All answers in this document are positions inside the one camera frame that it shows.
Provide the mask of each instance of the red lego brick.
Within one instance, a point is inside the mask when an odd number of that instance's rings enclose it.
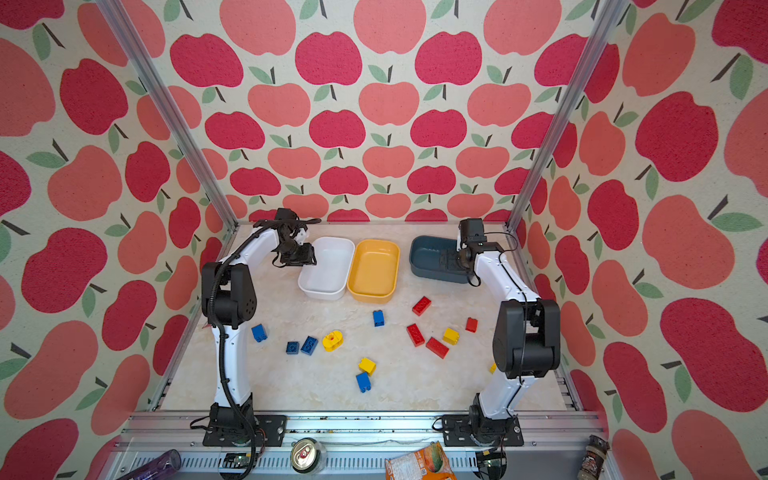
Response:
[[[472,333],[478,331],[478,321],[476,319],[473,319],[472,317],[467,319],[467,331]]]
[[[415,323],[413,325],[409,325],[407,330],[408,334],[411,336],[411,340],[413,341],[413,346],[424,345],[424,336]]]
[[[437,341],[434,336],[429,337],[427,348],[433,351],[434,354],[441,359],[444,359],[445,356],[448,355],[448,347]]]
[[[423,296],[422,299],[419,300],[419,302],[413,306],[413,312],[416,315],[421,316],[422,313],[424,313],[424,310],[427,310],[427,307],[430,305],[432,305],[432,301],[427,297]]]

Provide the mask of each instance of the yellow plastic tray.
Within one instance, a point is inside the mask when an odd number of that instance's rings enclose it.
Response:
[[[357,244],[346,288],[355,300],[387,303],[397,286],[400,247],[386,240],[363,240]]]

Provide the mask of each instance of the yellow lego brick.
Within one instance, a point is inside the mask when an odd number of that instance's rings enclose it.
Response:
[[[458,332],[454,329],[445,329],[445,335],[442,336],[442,341],[455,345],[458,343]]]
[[[323,338],[323,348],[326,352],[332,352],[344,343],[344,336],[339,330],[334,330]]]
[[[362,359],[362,362],[360,362],[360,365],[358,366],[368,375],[373,375],[373,373],[376,371],[376,364],[368,359]]]

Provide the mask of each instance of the white plastic tray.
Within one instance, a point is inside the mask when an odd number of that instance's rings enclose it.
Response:
[[[312,242],[317,265],[301,267],[299,288],[318,300],[338,300],[344,296],[355,244],[349,239],[320,237]]]

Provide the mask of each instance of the can lid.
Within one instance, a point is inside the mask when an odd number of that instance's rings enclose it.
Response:
[[[318,454],[315,441],[301,439],[293,446],[290,453],[293,469],[299,473],[311,471],[317,464]]]

